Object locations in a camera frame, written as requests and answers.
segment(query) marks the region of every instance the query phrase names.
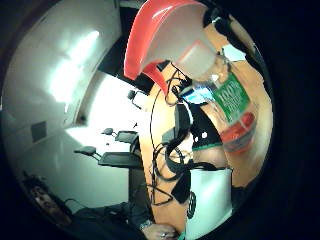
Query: hand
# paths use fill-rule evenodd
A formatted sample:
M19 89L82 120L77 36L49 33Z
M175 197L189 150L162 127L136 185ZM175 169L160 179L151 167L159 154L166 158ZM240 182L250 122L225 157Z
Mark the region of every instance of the hand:
M148 240L173 240L176 239L176 231L173 227L165 224L152 224L142 229Z

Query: desk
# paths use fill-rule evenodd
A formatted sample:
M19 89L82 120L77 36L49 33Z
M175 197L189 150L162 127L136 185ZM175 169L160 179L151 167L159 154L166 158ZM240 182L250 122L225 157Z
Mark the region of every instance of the desk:
M227 39L220 35L212 25L206 27L205 32L218 51L221 50L222 46L229 44ZM246 186L248 182L250 182L259 173L268 150L272 131L272 106L270 98L263 87L263 78L261 75L246 61L235 62L234 65L239 71L241 71L242 75L246 79L244 87L247 90L248 95L259 104L257 128L254 135L253 145L248 151L240 155L226 154L229 165L234 168L232 175L233 185ZM168 79L172 75L173 71L174 68L171 65L168 65L163 70L162 74L165 79ZM146 115L144 118L141 118L138 123L140 148L147 183L151 183L149 168L151 165L153 151L149 133L149 122L153 102L158 91L159 87L155 85L152 88L147 103L143 108ZM215 113L211 111L208 105L203 106L202 109L208 114L218 131L219 129L221 130L221 124L219 124ZM155 104L153 113L152 134L155 146L161 142L162 134L172 127L174 127L174 107L166 105L164 95L161 92ZM179 148L190 152L191 144L191 139L186 139ZM158 166L163 175L172 175L167 167L164 166L163 156L159 156ZM175 182L164 182L161 180L159 180L158 183L158 187L168 193L171 192L175 185ZM157 195L159 200L165 197L162 197L161 194ZM153 206L152 210L157 223L170 224L181 232L185 225L186 207L187 204L181 205L177 201L173 200L166 205Z

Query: person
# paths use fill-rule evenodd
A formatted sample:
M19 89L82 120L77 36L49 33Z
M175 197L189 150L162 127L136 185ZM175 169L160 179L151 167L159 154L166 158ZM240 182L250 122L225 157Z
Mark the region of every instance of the person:
M39 176L25 173L23 184L48 220L78 239L175 239L172 226L154 223L149 210L137 204L122 202L100 208L84 207L72 214Z

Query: plastic bottle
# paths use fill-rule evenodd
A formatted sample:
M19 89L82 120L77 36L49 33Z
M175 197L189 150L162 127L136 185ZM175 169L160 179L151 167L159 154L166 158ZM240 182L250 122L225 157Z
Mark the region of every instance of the plastic bottle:
M197 61L199 58L202 62L206 59L206 64L198 65L197 62L201 62ZM240 71L226 57L210 50L201 41L195 42L176 64L194 80L195 92L219 116L224 149L229 153L247 150L253 141L258 107L247 94Z

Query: black sleeve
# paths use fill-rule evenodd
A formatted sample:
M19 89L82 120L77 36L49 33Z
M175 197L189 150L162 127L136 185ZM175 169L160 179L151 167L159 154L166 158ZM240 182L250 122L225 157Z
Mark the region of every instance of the black sleeve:
M147 208L141 207L132 202L123 202L108 206L108 208L124 216L130 224L139 228L140 224L146 220L152 220L152 216Z

